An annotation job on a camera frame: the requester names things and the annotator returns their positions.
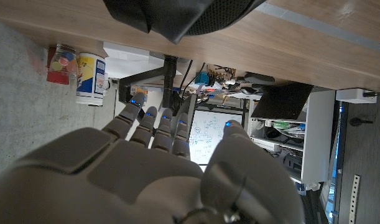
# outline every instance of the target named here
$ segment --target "metal bracket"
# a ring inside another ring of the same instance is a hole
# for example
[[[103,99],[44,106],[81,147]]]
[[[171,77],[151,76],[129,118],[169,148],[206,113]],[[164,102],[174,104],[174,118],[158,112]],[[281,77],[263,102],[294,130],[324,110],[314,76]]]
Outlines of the metal bracket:
[[[173,80],[176,76],[176,68],[177,57],[165,55],[163,67],[121,78],[118,89],[119,101],[126,103],[131,99],[131,85],[140,85],[164,79],[162,106],[170,108],[172,106]]]
[[[354,175],[353,187],[351,188],[349,224],[356,223],[358,186],[359,186],[360,178],[361,178],[360,176]]]

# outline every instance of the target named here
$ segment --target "black chair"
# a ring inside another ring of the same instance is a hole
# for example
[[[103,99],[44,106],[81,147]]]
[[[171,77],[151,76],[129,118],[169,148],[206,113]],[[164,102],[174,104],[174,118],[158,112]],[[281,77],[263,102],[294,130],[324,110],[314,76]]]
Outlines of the black chair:
[[[265,0],[104,0],[114,19],[178,44],[185,35],[224,29]]]

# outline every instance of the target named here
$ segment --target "black stand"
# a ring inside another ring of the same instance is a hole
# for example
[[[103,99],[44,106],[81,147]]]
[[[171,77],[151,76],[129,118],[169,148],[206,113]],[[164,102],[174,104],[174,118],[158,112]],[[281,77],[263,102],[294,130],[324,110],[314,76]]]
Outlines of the black stand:
[[[142,72],[130,77],[119,80],[119,101],[127,103],[132,98],[130,95],[131,85],[140,85],[164,79],[164,95],[162,98],[162,107],[170,108],[172,106],[173,79],[176,76],[177,57],[165,55],[164,66],[147,72]]]

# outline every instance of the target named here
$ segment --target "cable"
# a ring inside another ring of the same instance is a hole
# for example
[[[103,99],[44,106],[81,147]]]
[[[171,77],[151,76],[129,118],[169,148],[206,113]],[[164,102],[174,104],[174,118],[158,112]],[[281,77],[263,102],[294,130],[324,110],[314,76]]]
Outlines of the cable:
[[[372,96],[380,96],[380,93],[376,93],[376,92],[363,93],[363,97],[372,97]]]
[[[182,91],[182,87],[183,87],[185,78],[187,78],[187,75],[188,75],[188,72],[190,71],[191,65],[192,65],[192,60],[190,61],[190,64],[188,65],[187,71],[185,72],[184,78],[182,80],[182,84],[180,84],[180,91]]]
[[[182,101],[180,103],[180,105],[182,105],[183,101],[184,101],[184,93],[185,93],[185,90],[187,89],[187,87],[191,84],[192,81],[194,81],[202,72],[202,69],[203,67],[205,66],[205,63],[203,63],[202,65],[202,68],[200,69],[200,71],[198,72],[198,74],[185,86],[184,90],[183,90],[183,97],[182,97]]]

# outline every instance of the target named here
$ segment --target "colorful balls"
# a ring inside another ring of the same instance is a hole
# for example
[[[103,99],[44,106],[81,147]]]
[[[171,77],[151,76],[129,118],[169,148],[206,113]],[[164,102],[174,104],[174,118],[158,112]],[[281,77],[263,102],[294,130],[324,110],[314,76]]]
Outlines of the colorful balls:
[[[76,73],[78,71],[78,63],[76,62],[76,60],[72,60],[68,63],[65,69],[67,69],[67,72],[69,73]]]
[[[60,62],[53,62],[50,66],[54,71],[60,71],[63,69],[63,66],[60,64]]]
[[[58,62],[60,62],[60,64],[62,65],[62,66],[67,66],[68,65],[68,63],[70,63],[70,61],[68,61],[68,59],[66,59],[65,57],[60,57],[60,59],[58,60]]]
[[[75,56],[74,56],[72,53],[70,53],[70,52],[64,52],[64,53],[63,53],[63,56],[64,56],[66,59],[68,59],[68,61],[72,61],[73,59],[75,59]]]

